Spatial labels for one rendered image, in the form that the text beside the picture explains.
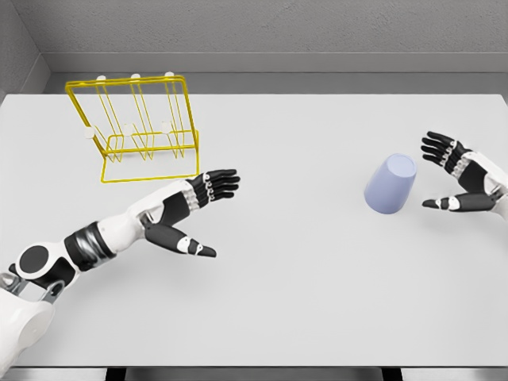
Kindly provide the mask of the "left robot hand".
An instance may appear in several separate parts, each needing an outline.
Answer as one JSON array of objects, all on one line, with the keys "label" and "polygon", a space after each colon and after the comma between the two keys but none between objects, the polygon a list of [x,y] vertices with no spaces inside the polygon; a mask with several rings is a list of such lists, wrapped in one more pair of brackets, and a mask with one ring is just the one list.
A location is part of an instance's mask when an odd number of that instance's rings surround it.
[{"label": "left robot hand", "polygon": [[162,200],[162,214],[155,217],[152,212],[144,212],[140,222],[144,227],[144,238],[161,248],[180,254],[214,258],[217,252],[200,244],[175,224],[200,210],[211,202],[223,198],[233,198],[239,188],[240,177],[235,169],[220,169],[203,172],[193,179],[178,182],[179,189]]}]

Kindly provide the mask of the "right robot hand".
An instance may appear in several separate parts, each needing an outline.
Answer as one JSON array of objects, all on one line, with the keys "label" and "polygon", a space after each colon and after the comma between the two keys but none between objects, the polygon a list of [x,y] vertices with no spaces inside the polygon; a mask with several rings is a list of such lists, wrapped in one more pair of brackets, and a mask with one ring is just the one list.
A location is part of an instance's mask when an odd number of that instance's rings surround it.
[{"label": "right robot hand", "polygon": [[427,132],[421,139],[423,159],[443,168],[464,189],[463,194],[427,199],[426,208],[455,213],[491,212],[508,223],[508,173],[458,140]]}]

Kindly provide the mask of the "lavender plastic cup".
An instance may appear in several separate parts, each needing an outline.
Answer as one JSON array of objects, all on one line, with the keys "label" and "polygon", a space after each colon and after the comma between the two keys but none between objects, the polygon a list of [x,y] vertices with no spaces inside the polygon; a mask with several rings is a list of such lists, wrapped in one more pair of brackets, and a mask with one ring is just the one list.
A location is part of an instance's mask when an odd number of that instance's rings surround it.
[{"label": "lavender plastic cup", "polygon": [[376,212],[394,214],[404,207],[417,174],[417,165],[408,155],[388,156],[375,171],[364,190],[365,202]]}]

